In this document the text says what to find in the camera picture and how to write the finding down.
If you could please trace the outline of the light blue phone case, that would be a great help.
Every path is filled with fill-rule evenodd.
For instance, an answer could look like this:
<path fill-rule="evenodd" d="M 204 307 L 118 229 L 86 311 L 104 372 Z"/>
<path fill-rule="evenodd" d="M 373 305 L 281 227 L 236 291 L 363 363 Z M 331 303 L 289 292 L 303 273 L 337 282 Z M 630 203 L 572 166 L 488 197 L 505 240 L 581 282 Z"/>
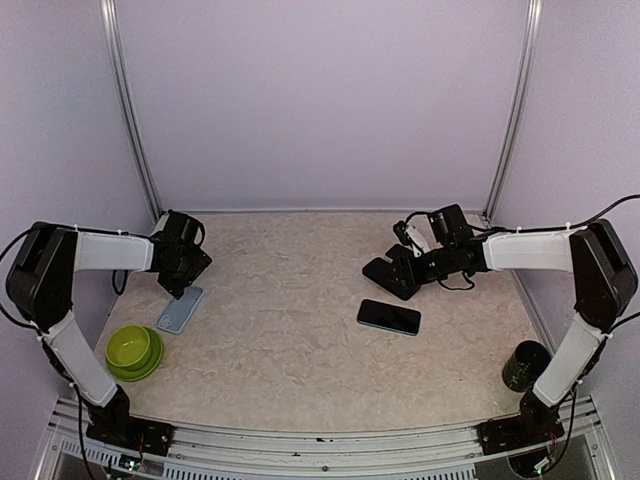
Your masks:
<path fill-rule="evenodd" d="M 169 301 L 156 321 L 156 328 L 172 335 L 182 334 L 203 296 L 203 288 L 199 286 L 187 287 L 179 299 Z"/>

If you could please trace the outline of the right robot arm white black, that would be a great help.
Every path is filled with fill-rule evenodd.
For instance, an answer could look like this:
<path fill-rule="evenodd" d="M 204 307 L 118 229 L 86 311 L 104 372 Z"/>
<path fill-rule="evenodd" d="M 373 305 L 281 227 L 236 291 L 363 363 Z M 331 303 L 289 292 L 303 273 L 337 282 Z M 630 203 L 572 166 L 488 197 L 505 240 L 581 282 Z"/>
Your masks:
<path fill-rule="evenodd" d="M 556 227 L 489 227 L 471 224 L 453 204 L 412 212 L 393 230 L 411 251 L 398 262 L 407 285 L 508 272 L 534 307 L 550 294 L 556 312 L 567 319 L 554 335 L 549 366 L 532 388 L 547 407 L 559 404 L 586 375 L 639 292 L 632 258 L 601 215 Z"/>

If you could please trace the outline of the black phone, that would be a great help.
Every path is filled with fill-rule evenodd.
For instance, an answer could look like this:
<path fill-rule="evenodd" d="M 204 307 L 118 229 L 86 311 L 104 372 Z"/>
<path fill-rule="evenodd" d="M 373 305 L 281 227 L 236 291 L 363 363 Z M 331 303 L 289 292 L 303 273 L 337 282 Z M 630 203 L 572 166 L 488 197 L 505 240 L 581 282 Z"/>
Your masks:
<path fill-rule="evenodd" d="M 398 334 L 416 336 L 420 329 L 421 313 L 417 310 L 365 299 L 357 313 L 357 322 Z"/>

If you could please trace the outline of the black phone case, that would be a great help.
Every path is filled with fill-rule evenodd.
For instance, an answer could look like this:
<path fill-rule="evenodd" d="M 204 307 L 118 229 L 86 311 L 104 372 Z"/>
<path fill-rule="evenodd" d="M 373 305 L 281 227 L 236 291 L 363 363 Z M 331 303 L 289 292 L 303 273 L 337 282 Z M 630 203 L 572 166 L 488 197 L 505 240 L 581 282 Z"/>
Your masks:
<path fill-rule="evenodd" d="M 410 285 L 406 280 L 402 280 L 392 262 L 380 257 L 369 261 L 362 268 L 362 275 L 403 301 L 410 300 L 420 290 L 419 285 Z"/>

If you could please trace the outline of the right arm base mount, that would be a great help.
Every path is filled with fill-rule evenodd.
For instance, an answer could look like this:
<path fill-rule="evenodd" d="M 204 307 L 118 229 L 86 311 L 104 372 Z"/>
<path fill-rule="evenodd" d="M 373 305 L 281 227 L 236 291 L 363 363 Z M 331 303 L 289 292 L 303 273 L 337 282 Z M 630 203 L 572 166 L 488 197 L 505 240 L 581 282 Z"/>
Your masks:
<path fill-rule="evenodd" d="M 548 407 L 528 391 L 519 407 L 516 415 L 490 419 L 476 426 L 484 455 L 537 445 L 565 434 L 558 406 Z"/>

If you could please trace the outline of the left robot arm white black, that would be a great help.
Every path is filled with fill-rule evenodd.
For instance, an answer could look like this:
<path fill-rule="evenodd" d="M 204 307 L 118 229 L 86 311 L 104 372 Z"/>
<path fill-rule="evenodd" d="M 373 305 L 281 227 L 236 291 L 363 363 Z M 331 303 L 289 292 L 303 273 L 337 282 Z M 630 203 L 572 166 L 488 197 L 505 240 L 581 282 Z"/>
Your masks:
<path fill-rule="evenodd" d="M 204 224 L 176 211 L 150 236 L 37 222 L 14 241 L 20 249 L 6 277 L 6 293 L 21 315 L 18 325 L 36 332 L 84 400 L 104 408 L 118 386 L 76 320 L 76 274 L 153 273 L 158 284 L 179 299 L 212 262 L 202 248 L 204 239 Z"/>

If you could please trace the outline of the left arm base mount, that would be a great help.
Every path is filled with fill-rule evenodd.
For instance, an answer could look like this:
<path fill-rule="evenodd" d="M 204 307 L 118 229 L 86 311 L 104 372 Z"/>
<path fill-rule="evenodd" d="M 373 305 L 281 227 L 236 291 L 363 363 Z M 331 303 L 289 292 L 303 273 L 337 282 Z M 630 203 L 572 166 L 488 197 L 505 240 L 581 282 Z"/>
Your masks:
<path fill-rule="evenodd" d="M 120 386 L 104 407 L 87 403 L 87 409 L 90 419 L 87 428 L 89 438 L 142 454 L 162 457 L 168 455 L 174 426 L 132 416 L 129 397 Z"/>

